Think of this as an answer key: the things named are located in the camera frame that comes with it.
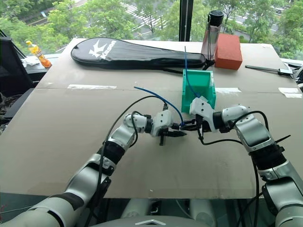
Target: clear plastic bottle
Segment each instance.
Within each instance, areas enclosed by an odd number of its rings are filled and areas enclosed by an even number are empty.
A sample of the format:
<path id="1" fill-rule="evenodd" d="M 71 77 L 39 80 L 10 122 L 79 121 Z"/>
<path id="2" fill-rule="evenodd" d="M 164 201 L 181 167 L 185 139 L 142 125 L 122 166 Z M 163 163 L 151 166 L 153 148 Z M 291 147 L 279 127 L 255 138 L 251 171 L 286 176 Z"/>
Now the clear plastic bottle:
<path id="1" fill-rule="evenodd" d="M 26 44 L 28 45 L 28 49 L 30 50 L 30 52 L 32 54 L 34 54 L 40 60 L 41 64 L 45 68 L 49 68 L 52 66 L 51 62 L 44 57 L 44 55 L 38 45 L 32 44 L 31 41 L 26 41 Z"/>
<path id="2" fill-rule="evenodd" d="M 224 14 L 219 10 L 212 10 L 208 14 L 201 53 L 208 60 L 214 59 L 217 41 L 221 30 Z"/>

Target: water bottle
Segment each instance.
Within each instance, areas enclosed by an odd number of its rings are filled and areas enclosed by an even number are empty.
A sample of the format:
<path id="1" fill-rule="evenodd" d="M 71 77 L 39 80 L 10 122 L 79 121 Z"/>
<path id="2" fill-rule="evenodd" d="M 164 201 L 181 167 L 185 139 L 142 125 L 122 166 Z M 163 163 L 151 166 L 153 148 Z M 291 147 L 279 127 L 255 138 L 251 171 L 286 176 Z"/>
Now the water bottle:
<path id="1" fill-rule="evenodd" d="M 214 59 L 223 17 L 223 13 L 219 10 L 212 10 L 208 14 L 201 50 L 207 60 Z"/>

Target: kawasaki logo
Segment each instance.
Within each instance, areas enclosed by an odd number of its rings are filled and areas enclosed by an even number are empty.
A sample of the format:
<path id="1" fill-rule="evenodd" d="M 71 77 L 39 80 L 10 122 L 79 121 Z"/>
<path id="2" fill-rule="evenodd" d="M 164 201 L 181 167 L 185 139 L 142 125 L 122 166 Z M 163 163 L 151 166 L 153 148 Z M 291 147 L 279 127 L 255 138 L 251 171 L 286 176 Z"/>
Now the kawasaki logo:
<path id="1" fill-rule="evenodd" d="M 106 48 L 106 50 L 104 52 L 102 52 L 104 50 L 104 48 L 106 47 L 107 44 L 104 44 L 103 46 L 99 47 L 99 40 L 93 45 L 94 50 L 89 50 L 89 54 L 92 54 L 93 56 L 95 56 L 96 58 L 100 57 L 102 59 L 105 59 L 106 56 L 109 54 L 109 52 L 112 50 L 113 46 L 115 45 L 117 41 L 112 41 L 108 47 Z"/>

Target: blue cable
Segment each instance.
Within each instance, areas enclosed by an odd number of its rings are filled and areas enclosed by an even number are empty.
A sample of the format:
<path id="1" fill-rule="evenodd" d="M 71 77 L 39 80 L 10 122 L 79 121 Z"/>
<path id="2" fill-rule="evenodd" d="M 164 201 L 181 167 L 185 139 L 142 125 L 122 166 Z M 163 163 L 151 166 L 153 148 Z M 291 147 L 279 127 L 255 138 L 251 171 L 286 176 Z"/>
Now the blue cable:
<path id="1" fill-rule="evenodd" d="M 152 95 L 158 97 L 158 98 L 161 99 L 162 101 L 166 102 L 167 104 L 169 104 L 169 105 L 170 105 L 172 108 L 174 108 L 174 109 L 177 111 L 177 113 L 179 114 L 180 119 L 181 119 L 181 126 L 184 125 L 183 117 L 182 117 L 180 111 L 179 111 L 172 103 L 170 103 L 170 102 L 167 101 L 165 98 L 163 98 L 163 97 L 161 97 L 160 95 L 158 95 L 157 93 L 154 93 L 153 91 L 150 91 L 150 90 L 147 90 L 147 89 L 144 89 L 144 88 L 141 88 L 141 87 L 134 87 L 134 88 L 139 89 L 139 90 L 141 90 L 141 91 L 148 92 L 148 93 L 150 93 L 150 94 L 152 94 Z"/>
<path id="2" fill-rule="evenodd" d="M 186 54 L 186 46 L 184 46 L 184 51 L 185 51 L 185 77 L 186 77 L 186 80 L 187 80 L 187 83 L 188 83 L 188 86 L 191 90 L 191 92 L 197 97 L 199 98 L 200 97 L 200 94 L 199 93 L 196 93 L 193 89 L 193 87 L 190 85 L 189 83 L 189 80 L 188 80 L 188 75 L 187 75 L 187 54 Z"/>

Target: masking tape strip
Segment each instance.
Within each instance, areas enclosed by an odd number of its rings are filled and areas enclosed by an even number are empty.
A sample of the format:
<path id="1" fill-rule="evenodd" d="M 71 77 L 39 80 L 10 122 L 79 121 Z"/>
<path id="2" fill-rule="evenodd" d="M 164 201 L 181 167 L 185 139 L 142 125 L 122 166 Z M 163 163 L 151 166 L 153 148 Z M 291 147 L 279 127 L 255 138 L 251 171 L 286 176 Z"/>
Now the masking tape strip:
<path id="1" fill-rule="evenodd" d="M 279 87 L 278 89 L 286 98 L 302 98 L 302 93 L 297 88 Z"/>
<path id="2" fill-rule="evenodd" d="M 237 87 L 216 87 L 216 93 L 241 93 Z"/>
<path id="3" fill-rule="evenodd" d="M 116 89 L 117 86 L 108 86 L 108 85 L 86 85 L 86 84 L 70 84 L 68 89 L 85 89 L 85 90 L 113 90 Z"/>

